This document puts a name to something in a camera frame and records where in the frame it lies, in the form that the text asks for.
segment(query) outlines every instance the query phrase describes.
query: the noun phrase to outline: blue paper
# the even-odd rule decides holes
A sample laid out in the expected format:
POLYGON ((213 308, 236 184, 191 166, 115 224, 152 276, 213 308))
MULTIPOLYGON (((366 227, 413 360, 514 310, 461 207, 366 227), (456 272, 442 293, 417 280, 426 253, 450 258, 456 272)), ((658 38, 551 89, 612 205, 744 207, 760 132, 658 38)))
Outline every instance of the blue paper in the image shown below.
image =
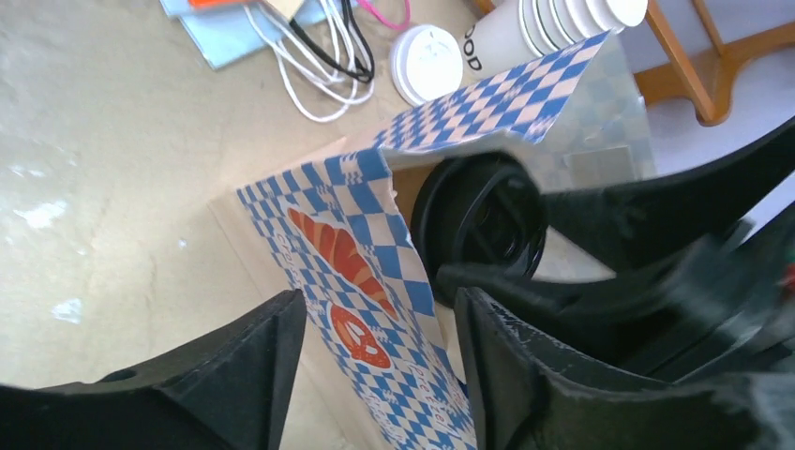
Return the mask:
MULTIPOLYGON (((202 56, 213 69, 223 68, 238 59, 267 47, 248 22, 242 6, 218 7, 201 12, 191 8, 188 0, 160 0, 170 17, 179 17, 202 56)), ((274 42, 283 33, 265 17, 259 6, 251 5, 254 20, 262 32, 274 42)), ((325 20, 325 12, 317 0, 307 0, 295 21, 310 26, 325 20)))

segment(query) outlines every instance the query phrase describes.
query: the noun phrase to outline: cable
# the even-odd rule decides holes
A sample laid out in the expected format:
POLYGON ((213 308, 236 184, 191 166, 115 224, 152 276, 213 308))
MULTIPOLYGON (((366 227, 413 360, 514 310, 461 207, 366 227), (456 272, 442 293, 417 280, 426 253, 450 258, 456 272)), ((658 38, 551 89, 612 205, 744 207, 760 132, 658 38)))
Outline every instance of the cable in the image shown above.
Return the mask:
MULTIPOLYGON (((326 14, 326 21, 329 24, 332 33, 332 45, 334 47, 334 55, 335 55, 333 61, 335 61, 339 66, 340 51, 339 51, 338 37, 337 37, 337 33, 339 33, 339 36, 342 38, 342 42, 345 47, 345 52, 348 58, 347 68, 342 66, 340 67, 344 68, 345 70, 351 71, 354 69, 355 59, 356 59, 355 58, 356 52, 355 49, 353 48, 352 40, 355 41, 356 47, 358 47, 359 51, 362 53, 368 53, 369 48, 367 47, 367 44, 362 39, 362 37, 359 36, 361 33, 351 33, 347 21, 345 21, 342 17, 340 17, 339 10, 337 9, 337 6, 333 2, 330 2, 329 0, 319 0, 319 2, 321 4, 321 7, 323 8, 323 12, 326 14)), ((280 20, 274 14, 271 14, 265 8, 264 3, 259 2, 258 6, 262 14, 265 16, 265 18, 268 19, 270 22, 272 22, 276 26, 276 28, 278 28, 282 33, 284 33, 284 36, 287 39, 289 39, 293 43, 293 45, 295 45, 295 47, 301 52, 301 54, 303 54, 306 57, 309 63, 321 72, 321 74, 319 75, 314 71, 304 67, 301 63, 297 62, 290 54, 290 52, 287 50, 287 47, 284 45, 283 40, 275 42, 272 39, 268 38, 264 34, 260 26, 257 24, 257 21, 254 19, 250 7, 248 7, 248 5, 244 5, 244 10, 246 12, 248 22, 251 24, 251 27, 265 43, 267 43, 268 45, 271 46, 271 48, 273 48, 274 53, 276 54, 279 73, 281 74, 284 87, 287 90, 287 93, 290 96, 292 103, 295 105, 298 111, 301 114, 303 114, 306 118, 318 123, 331 122, 341 117, 346 111, 348 111, 348 108, 351 105, 364 103, 365 101, 370 99, 370 97, 372 97, 372 94, 374 92, 373 82, 369 84, 368 90, 363 96, 356 97, 358 84, 360 82, 355 78, 352 79, 351 94, 348 97, 342 97, 340 94, 329 89, 328 86, 340 84, 346 81, 346 78, 339 77, 340 70, 334 67, 335 70, 332 73, 327 72, 323 68, 323 65, 320 63, 320 61, 318 61, 318 59, 315 57, 315 55, 306 49, 303 43, 300 42, 293 35, 291 30, 284 23, 282 23, 283 22, 282 20, 280 20), (342 106, 337 111, 321 117, 316 116, 313 113, 309 112, 301 103, 301 100, 298 98, 298 96, 295 94, 295 91, 293 89, 293 84, 290 81, 290 78, 288 77, 287 70, 284 65, 285 60, 288 63, 290 63, 290 65, 293 66, 296 70, 298 70, 298 72, 300 72, 305 78, 307 78, 307 80, 310 83, 314 84, 327 96, 342 103, 342 106)), ((373 60, 369 58, 367 60, 367 66, 365 66, 364 68, 366 70, 372 71, 374 67, 375 65, 373 60)))
POLYGON ((356 70, 349 70, 345 67, 342 67, 339 64, 338 58, 332 58, 328 55, 328 53, 321 48, 315 41, 312 40, 311 37, 304 31, 304 28, 298 24, 295 20, 291 20, 289 25, 290 28, 294 31, 295 35, 304 42, 304 44, 312 50, 321 60, 332 67, 334 70, 338 70, 355 80, 362 82, 362 83, 370 83, 375 76, 374 68, 375 68, 375 60, 373 59, 372 50, 370 49, 367 41, 362 36, 362 32, 359 29, 358 24, 356 23, 356 19, 353 16, 353 6, 351 5, 351 0, 341 0, 340 4, 342 5, 342 19, 345 23, 345 28, 348 30, 353 30, 353 35, 358 37, 364 48, 362 49, 363 55, 367 58, 367 65, 362 64, 358 57, 354 57, 354 64, 356 70))
POLYGON ((411 0, 403 0, 403 4, 406 6, 406 18, 403 19, 401 23, 392 23, 387 20, 381 12, 373 6, 368 0, 357 0, 359 7, 370 14, 372 14, 379 22, 381 22, 387 28, 391 28, 396 31, 403 31, 405 30, 412 21, 412 3, 411 0))

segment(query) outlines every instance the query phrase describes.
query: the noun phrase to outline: bread illustration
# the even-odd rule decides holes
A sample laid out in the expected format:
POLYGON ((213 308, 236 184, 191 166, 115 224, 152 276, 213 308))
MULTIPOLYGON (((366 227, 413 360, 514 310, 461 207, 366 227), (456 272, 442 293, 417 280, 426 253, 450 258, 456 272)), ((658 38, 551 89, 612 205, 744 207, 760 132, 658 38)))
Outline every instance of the bread illustration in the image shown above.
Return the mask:
POLYGON ((389 301, 381 283, 373 276, 368 263, 359 254, 348 231, 327 223, 315 222, 310 216, 292 208, 287 208, 287 216, 331 268, 379 304, 392 319, 398 320, 395 307, 389 301))
POLYGON ((329 310, 329 317, 337 336, 351 353, 351 358, 375 368, 388 369, 392 366, 389 354, 361 319, 334 304, 329 310))

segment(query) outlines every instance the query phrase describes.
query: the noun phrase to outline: white plastic lid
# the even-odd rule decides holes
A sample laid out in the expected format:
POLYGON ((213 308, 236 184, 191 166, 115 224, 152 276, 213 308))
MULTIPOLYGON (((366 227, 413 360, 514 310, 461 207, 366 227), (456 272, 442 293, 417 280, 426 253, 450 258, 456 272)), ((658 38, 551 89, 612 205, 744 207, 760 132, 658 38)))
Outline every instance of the white plastic lid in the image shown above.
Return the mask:
POLYGON ((401 35, 390 55, 392 81, 413 106, 455 92, 464 76, 464 60, 450 33, 418 25, 401 35))
POLYGON ((649 0, 605 0, 607 8, 624 26, 638 26, 646 17, 649 0))

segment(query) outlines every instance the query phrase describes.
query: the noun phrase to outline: black cable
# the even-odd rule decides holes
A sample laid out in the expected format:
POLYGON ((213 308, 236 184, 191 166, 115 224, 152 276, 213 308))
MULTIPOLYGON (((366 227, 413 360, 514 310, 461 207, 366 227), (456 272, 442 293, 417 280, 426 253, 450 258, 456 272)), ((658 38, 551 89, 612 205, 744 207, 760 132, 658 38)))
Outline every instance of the black cable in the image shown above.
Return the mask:
POLYGON ((315 55, 317 55, 325 64, 361 83, 370 83, 375 77, 375 59, 373 58, 372 50, 370 49, 368 41, 362 34, 362 30, 359 29, 356 19, 353 17, 353 5, 351 4, 351 0, 342 0, 340 3, 342 4, 342 21, 346 28, 348 28, 346 31, 355 33, 362 42, 362 47, 365 50, 365 57, 369 62, 369 66, 362 64, 361 60, 359 60, 359 57, 354 55, 353 63, 356 66, 356 70, 348 70, 340 63, 335 61, 334 58, 332 58, 323 48, 321 48, 321 46, 315 43, 315 41, 309 37, 307 32, 304 31, 304 28, 302 28, 301 25, 295 21, 295 19, 290 21, 290 28, 295 35, 301 39, 301 41, 303 41, 304 44, 306 44, 307 47, 309 47, 309 49, 315 53, 315 55))

